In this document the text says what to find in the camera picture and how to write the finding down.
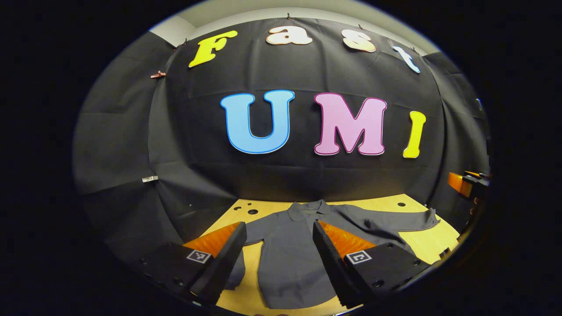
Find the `letter m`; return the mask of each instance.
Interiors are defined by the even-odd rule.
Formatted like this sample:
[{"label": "letter m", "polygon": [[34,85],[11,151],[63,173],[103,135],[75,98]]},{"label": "letter m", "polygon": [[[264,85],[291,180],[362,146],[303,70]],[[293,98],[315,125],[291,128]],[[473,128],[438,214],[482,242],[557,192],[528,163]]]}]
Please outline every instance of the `letter m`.
[{"label": "letter m", "polygon": [[380,155],[384,152],[382,127],[386,102],[367,98],[354,118],[346,101],[337,93],[319,93],[314,101],[322,108],[322,136],[320,143],[314,146],[318,155],[335,155],[339,152],[336,131],[348,154],[353,151],[363,132],[359,153]]}]

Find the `yellow letter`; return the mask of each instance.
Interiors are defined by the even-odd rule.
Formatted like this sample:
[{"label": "yellow letter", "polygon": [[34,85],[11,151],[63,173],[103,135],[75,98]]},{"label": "yellow letter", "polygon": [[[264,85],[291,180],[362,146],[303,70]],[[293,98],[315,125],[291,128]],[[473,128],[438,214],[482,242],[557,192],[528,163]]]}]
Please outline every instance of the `yellow letter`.
[{"label": "yellow letter", "polygon": [[265,40],[273,45],[284,45],[288,43],[305,45],[312,42],[312,39],[306,35],[306,30],[299,26],[278,26],[269,30],[270,33],[276,33],[268,36]]},{"label": "yellow letter", "polygon": [[237,31],[230,31],[200,41],[198,43],[199,49],[195,54],[195,58],[189,63],[189,68],[202,64],[204,62],[208,62],[215,58],[216,55],[211,53],[212,49],[214,48],[216,51],[223,49],[223,47],[226,45],[225,37],[232,38],[236,35],[238,35]]},{"label": "yellow letter", "polygon": [[343,30],[342,35],[343,42],[351,48],[359,49],[360,51],[369,53],[377,50],[375,48],[375,45],[370,42],[371,38],[365,33],[354,30]]},{"label": "yellow letter", "polygon": [[420,155],[420,140],[422,138],[422,128],[425,123],[425,115],[421,112],[410,112],[412,119],[412,131],[408,147],[404,149],[404,158],[417,158]]}]

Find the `gray shirt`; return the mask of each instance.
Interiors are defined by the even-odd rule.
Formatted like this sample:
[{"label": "gray shirt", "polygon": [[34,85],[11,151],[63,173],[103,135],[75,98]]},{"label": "gray shirt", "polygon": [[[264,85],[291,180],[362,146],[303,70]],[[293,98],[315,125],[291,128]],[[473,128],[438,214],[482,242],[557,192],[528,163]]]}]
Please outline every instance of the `gray shirt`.
[{"label": "gray shirt", "polygon": [[[269,308],[306,308],[336,295],[312,241],[312,225],[317,219],[375,245],[393,242],[412,254],[398,232],[422,231],[438,223],[434,209],[421,213],[382,212],[353,205],[328,205],[324,200],[293,203],[286,211],[247,223],[246,245],[264,241],[257,281]],[[238,286],[244,273],[241,252],[226,289]]]}]

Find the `screw hole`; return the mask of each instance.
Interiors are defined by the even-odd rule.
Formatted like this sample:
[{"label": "screw hole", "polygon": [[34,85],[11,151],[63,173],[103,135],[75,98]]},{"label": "screw hole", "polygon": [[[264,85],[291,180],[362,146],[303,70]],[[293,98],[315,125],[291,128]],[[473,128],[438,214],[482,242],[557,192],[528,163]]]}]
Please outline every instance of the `screw hole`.
[{"label": "screw hole", "polygon": [[174,278],[174,283],[179,286],[183,286],[185,284],[183,283],[182,279],[178,279],[178,278]]},{"label": "screw hole", "polygon": [[374,287],[381,287],[384,285],[384,281],[383,280],[377,280],[375,281],[375,283],[373,283]]}]

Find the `orange gripper pad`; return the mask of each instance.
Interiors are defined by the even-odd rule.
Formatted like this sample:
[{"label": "orange gripper pad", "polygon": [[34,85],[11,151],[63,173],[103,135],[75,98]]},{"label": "orange gripper pad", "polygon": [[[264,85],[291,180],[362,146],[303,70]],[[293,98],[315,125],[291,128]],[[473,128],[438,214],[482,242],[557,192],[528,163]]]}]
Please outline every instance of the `orange gripper pad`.
[{"label": "orange gripper pad", "polygon": [[207,252],[211,254],[213,258],[216,258],[228,238],[230,238],[230,236],[240,223],[241,222],[234,223],[217,229],[214,232],[210,232],[188,243],[185,243],[183,246],[198,251]]},{"label": "orange gripper pad", "polygon": [[321,220],[318,222],[322,225],[322,228],[324,228],[324,232],[326,232],[328,237],[330,237],[330,240],[334,244],[334,247],[336,247],[336,250],[342,259],[347,254],[352,254],[354,252],[376,246],[375,244],[368,242],[363,238],[359,238],[354,234],[350,234],[343,229],[337,228],[336,226],[324,223]]}]

